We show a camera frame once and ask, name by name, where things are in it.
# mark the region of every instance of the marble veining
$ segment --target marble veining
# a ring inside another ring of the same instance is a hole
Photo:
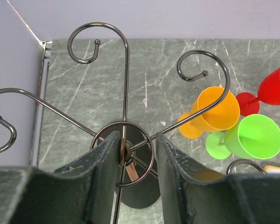
[[[207,70],[209,75],[185,82],[176,72],[176,62],[185,52],[203,49],[216,54],[229,69],[230,91],[257,94],[260,82],[280,67],[280,40],[129,40],[130,84],[128,120],[143,127],[150,135],[174,124],[190,110],[199,93],[209,86],[225,85],[224,73],[212,59],[189,56],[182,64],[188,76]],[[94,40],[74,41],[78,57],[93,54]],[[121,40],[102,40],[99,55],[88,65],[77,64],[68,55],[67,40],[54,40],[45,100],[93,131],[122,118],[125,51]],[[261,104],[260,113],[280,127],[280,106]],[[178,130],[166,136],[186,154],[205,166],[225,173],[237,157],[215,160],[208,155],[204,142],[208,133],[189,140]],[[89,150],[92,137],[45,109],[39,153],[39,168],[53,171]],[[280,153],[261,165],[280,165]],[[238,166],[237,172],[255,172]],[[121,205],[119,223],[161,224],[159,199],[153,206],[135,210]]]

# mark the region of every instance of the cup base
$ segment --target cup base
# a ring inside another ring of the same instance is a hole
[[[252,104],[248,104],[252,100],[256,99],[256,97],[253,94],[249,92],[241,92],[236,96],[236,98],[238,100],[238,104],[242,116],[246,117],[248,115],[256,114],[259,112],[260,105],[258,101]]]
[[[190,112],[186,112],[180,116],[178,121],[181,121],[182,119],[185,119],[190,115],[191,115]],[[191,121],[179,126],[178,130],[184,137],[188,139],[197,139],[203,134],[203,131],[191,125]]]
[[[224,133],[213,132],[209,134],[205,141],[206,151],[211,157],[217,160],[224,160],[231,155],[231,152],[224,145]]]

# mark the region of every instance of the metal hook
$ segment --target metal hook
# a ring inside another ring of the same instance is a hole
[[[245,159],[239,159],[231,162],[229,166],[226,169],[226,174],[229,175],[232,173],[232,170],[238,165],[238,164],[248,164],[250,166],[253,166],[256,168],[259,172],[266,174],[266,171],[257,163],[251,161],[251,160],[245,160]]]
[[[35,101],[37,101],[38,103],[40,103],[41,105],[47,107],[48,109],[50,109],[52,112],[58,114],[59,116],[61,116],[62,118],[66,119],[68,122],[72,123],[73,125],[75,125],[76,127],[78,127],[79,129],[85,131],[86,133],[92,135],[92,136],[95,136],[96,133],[87,128],[86,126],[82,125],[81,123],[79,123],[78,121],[74,120],[73,118],[71,118],[70,116],[66,115],[65,113],[61,112],[60,110],[58,110],[57,108],[53,107],[51,104],[48,104],[46,101],[36,97],[35,95],[33,95],[31,92],[28,92],[26,90],[21,90],[21,89],[17,89],[17,88],[5,88],[5,89],[0,89],[0,94],[2,93],[8,93],[8,92],[14,92],[14,93],[19,93],[19,94],[22,94],[22,95],[25,95]],[[0,116],[0,123],[2,125],[4,125],[6,128],[8,128],[10,131],[13,130],[13,132],[15,133],[15,136],[16,136],[16,130],[15,128],[9,124],[8,122],[6,122],[5,120],[2,119],[2,117]]]
[[[70,36],[69,42],[68,42],[68,45],[67,45],[67,51],[69,52],[69,55],[70,55],[71,59],[73,59],[75,62],[80,63],[80,64],[90,64],[91,62],[94,62],[98,57],[98,48],[101,44],[101,41],[98,40],[98,39],[96,39],[94,41],[95,45],[94,45],[94,52],[93,52],[92,57],[90,57],[88,59],[80,59],[80,58],[75,56],[75,54],[72,50],[72,43],[73,43],[73,40],[74,40],[75,36],[77,35],[77,34],[76,35],[73,35],[73,34],[74,33],[72,33],[72,35]]]
[[[122,120],[123,121],[127,121],[127,100],[128,100],[128,85],[129,85],[129,70],[130,70],[130,48],[129,48],[129,44],[127,42],[127,39],[125,37],[125,35],[115,26],[108,24],[108,23],[104,23],[104,22],[90,22],[90,23],[86,23],[80,27],[78,27],[69,37],[69,41],[67,44],[67,49],[69,52],[70,57],[77,63],[80,64],[88,64],[91,62],[94,62],[96,60],[96,58],[98,57],[98,49],[99,49],[99,45],[100,45],[100,40],[95,40],[95,48],[94,48],[94,54],[91,58],[89,59],[80,59],[77,58],[73,51],[72,51],[72,44],[73,41],[75,39],[75,37],[83,30],[87,29],[87,28],[91,28],[91,27],[104,27],[104,28],[108,28],[112,31],[114,31],[115,33],[117,33],[124,46],[125,46],[125,51],[126,51],[126,64],[125,64],[125,84],[124,84],[124,100],[123,100],[123,116],[122,116]],[[125,141],[126,139],[126,125],[123,125],[123,131],[122,131],[122,139]]]
[[[8,150],[14,144],[14,142],[17,138],[17,131],[14,126],[12,126],[10,123],[8,123],[6,120],[4,120],[1,116],[0,116],[0,124],[2,124],[4,127],[6,127],[10,131],[10,139],[4,146],[0,147],[0,153],[3,153],[4,151]]]
[[[177,70],[177,73],[178,73],[179,77],[182,78],[183,80],[187,81],[187,82],[193,82],[193,81],[195,81],[199,78],[208,76],[209,72],[206,71],[206,70],[202,71],[200,74],[195,75],[193,77],[188,77],[188,76],[184,75],[184,73],[182,72],[182,62],[186,57],[192,55],[192,54],[188,54],[189,52],[183,54],[177,61],[176,70]]]
[[[208,75],[208,72],[207,72],[207,71],[203,71],[201,74],[196,75],[196,76],[194,76],[194,77],[187,77],[187,76],[185,76],[185,75],[183,74],[183,72],[182,72],[182,70],[181,70],[181,64],[182,64],[183,60],[184,60],[186,57],[188,57],[188,56],[190,56],[190,55],[193,55],[193,54],[200,54],[200,55],[208,56],[208,57],[214,59],[214,60],[221,66],[221,68],[223,69],[224,75],[225,75],[225,87],[224,87],[224,91],[223,91],[222,95],[221,95],[215,102],[213,102],[212,104],[208,105],[207,107],[205,107],[205,108],[203,108],[203,109],[197,111],[196,113],[191,114],[191,115],[188,116],[187,118],[185,118],[185,119],[183,119],[183,120],[181,120],[181,121],[179,121],[179,122],[177,122],[177,123],[175,123],[175,124],[173,124],[173,125],[171,125],[171,126],[165,128],[164,130],[160,131],[160,133],[162,133],[162,134],[166,134],[166,133],[168,133],[168,132],[170,132],[170,131],[176,129],[177,127],[179,127],[179,126],[181,126],[181,125],[183,125],[183,124],[189,122],[190,120],[192,120],[192,119],[194,119],[194,118],[200,116],[201,114],[203,114],[203,113],[209,111],[210,109],[214,108],[214,107],[217,106],[219,103],[221,103],[222,100],[223,100],[223,99],[227,96],[227,94],[228,94],[228,91],[229,91],[229,88],[230,88],[230,75],[229,75],[229,71],[228,71],[226,65],[224,64],[224,62],[223,62],[220,58],[218,58],[216,55],[214,55],[214,54],[212,54],[212,53],[210,53],[210,52],[208,52],[208,51],[206,51],[206,50],[191,50],[191,51],[188,51],[188,52],[184,53],[184,54],[178,59],[178,61],[177,61],[177,67],[176,67],[176,68],[177,68],[177,73],[179,74],[179,76],[180,76],[183,80],[186,80],[186,81],[190,81],[190,82],[191,82],[191,81],[197,80],[198,78],[203,77],[204,74],[205,74],[205,76]],[[150,138],[151,138],[151,139],[155,139],[155,138],[156,138],[156,134],[154,134],[154,135],[151,136]],[[147,140],[143,140],[143,141],[141,141],[141,142],[139,142],[139,143],[133,145],[133,146],[131,147],[131,151],[133,151],[133,150],[135,150],[135,149],[137,149],[137,148],[139,148],[139,147],[141,147],[141,146],[143,146],[143,145],[145,145],[145,144],[147,144]]]

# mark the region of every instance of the orange plastic cup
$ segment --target orange plastic cup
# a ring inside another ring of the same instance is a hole
[[[215,102],[223,93],[224,88],[212,86],[203,90],[192,105],[178,121],[207,107]],[[225,99],[211,110],[197,118],[179,126],[180,133],[188,139],[199,138],[204,132],[219,132],[236,125],[240,116],[240,108],[236,97],[229,91]]]

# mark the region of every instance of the red plastic cup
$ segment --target red plastic cup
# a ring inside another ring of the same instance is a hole
[[[280,68],[268,75],[258,88],[258,96],[242,92],[237,95],[241,115],[248,116],[258,113],[259,102],[269,105],[280,105]]]
[[[257,99],[269,105],[280,105],[280,68],[261,82]]]

